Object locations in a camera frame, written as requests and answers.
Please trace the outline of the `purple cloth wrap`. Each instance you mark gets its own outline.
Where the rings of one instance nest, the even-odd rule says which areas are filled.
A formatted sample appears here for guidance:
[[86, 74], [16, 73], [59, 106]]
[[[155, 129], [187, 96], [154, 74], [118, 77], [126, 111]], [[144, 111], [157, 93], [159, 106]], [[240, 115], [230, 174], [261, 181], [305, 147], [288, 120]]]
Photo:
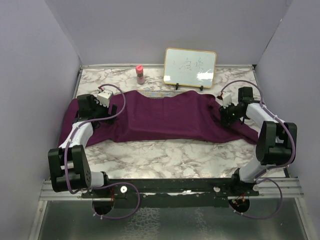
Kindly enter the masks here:
[[101, 123], [87, 145], [112, 140], [116, 143], [192, 139], [227, 143], [239, 139], [256, 145], [258, 132], [237, 121], [231, 127], [220, 123], [220, 105], [211, 94], [193, 90], [174, 97], [148, 98], [136, 90], [111, 98], [111, 104], [125, 107], [113, 124]]

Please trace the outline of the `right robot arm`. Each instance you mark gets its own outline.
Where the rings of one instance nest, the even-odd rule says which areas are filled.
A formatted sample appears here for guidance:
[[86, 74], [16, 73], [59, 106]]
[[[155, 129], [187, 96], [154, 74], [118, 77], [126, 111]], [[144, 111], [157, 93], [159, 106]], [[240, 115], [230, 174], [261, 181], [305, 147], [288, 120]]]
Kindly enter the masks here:
[[238, 89], [237, 104], [228, 93], [221, 93], [220, 124], [230, 130], [252, 120], [259, 128], [255, 157], [238, 168], [231, 177], [230, 191], [240, 196], [250, 191], [267, 171], [290, 165], [296, 157], [297, 125], [273, 114], [261, 99], [253, 96], [252, 87]]

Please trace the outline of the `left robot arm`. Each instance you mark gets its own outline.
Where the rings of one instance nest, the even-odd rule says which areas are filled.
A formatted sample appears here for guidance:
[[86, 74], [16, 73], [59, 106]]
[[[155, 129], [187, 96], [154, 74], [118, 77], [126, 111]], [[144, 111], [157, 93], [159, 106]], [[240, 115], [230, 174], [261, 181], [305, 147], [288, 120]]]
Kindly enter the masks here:
[[85, 148], [89, 138], [100, 127], [99, 121], [113, 124], [118, 106], [101, 105], [101, 101], [92, 94], [79, 95], [68, 106], [63, 120], [59, 146], [48, 152], [48, 164], [53, 190], [56, 193], [92, 188], [97, 196], [106, 197], [111, 190], [107, 175], [103, 172], [92, 172]]

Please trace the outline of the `metal mesh tray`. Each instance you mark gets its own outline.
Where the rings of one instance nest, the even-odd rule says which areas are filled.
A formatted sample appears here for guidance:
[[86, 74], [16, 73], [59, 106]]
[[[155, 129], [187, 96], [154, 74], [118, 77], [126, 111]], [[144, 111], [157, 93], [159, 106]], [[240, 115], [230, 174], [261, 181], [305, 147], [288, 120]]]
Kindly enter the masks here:
[[138, 93], [143, 95], [144, 97], [150, 98], [150, 99], [163, 99], [163, 98], [171, 98], [175, 97], [179, 94], [180, 92], [172, 92], [172, 91], [151, 91], [151, 90], [138, 90]]

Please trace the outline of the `pink lid spice bottle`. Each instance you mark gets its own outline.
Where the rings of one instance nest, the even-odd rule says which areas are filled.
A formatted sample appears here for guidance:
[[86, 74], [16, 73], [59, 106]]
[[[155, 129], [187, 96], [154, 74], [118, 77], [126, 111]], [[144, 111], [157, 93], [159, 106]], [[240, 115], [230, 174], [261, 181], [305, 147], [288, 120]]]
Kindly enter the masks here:
[[135, 72], [136, 72], [136, 79], [137, 83], [142, 85], [145, 83], [145, 77], [144, 77], [144, 68], [142, 65], [137, 65], [135, 67]]

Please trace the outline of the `yellow framed whiteboard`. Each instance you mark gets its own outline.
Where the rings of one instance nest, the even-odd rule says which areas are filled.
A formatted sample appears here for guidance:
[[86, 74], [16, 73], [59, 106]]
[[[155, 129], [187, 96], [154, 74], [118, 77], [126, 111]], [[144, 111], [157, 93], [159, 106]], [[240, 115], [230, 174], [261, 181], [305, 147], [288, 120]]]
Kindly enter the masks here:
[[163, 82], [167, 85], [210, 89], [213, 86], [217, 54], [214, 51], [167, 48]]

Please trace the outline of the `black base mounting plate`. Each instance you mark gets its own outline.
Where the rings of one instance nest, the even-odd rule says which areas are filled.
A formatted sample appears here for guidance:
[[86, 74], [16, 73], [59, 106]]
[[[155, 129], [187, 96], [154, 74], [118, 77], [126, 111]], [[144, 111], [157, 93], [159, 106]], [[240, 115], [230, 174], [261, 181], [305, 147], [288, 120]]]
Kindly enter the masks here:
[[[127, 191], [121, 192], [124, 183]], [[259, 192], [252, 183], [235, 183], [231, 178], [165, 178], [165, 179], [111, 179], [113, 186], [94, 189], [82, 194], [101, 206], [118, 209], [140, 208], [227, 208], [228, 198], [255, 197]]]

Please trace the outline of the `aluminium frame rail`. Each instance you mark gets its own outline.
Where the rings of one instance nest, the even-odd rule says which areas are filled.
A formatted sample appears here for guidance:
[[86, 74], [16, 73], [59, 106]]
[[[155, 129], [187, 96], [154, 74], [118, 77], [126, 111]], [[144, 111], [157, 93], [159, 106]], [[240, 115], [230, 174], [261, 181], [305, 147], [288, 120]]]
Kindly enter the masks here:
[[[275, 183], [271, 181], [264, 181], [258, 184], [258, 195], [253, 196], [246, 193], [244, 197], [246, 199], [276, 199], [280, 197], [279, 189], [281, 189], [283, 198], [303, 198], [304, 192], [298, 178], [272, 178]], [[95, 201], [102, 201], [101, 197], [94, 197], [92, 192], [89, 193], [88, 197], [81, 192], [76, 194], [70, 194], [69, 192], [54, 192], [52, 189], [51, 182], [45, 180], [40, 191], [41, 201], [75, 201], [75, 200], [86, 200], [91, 199]]]

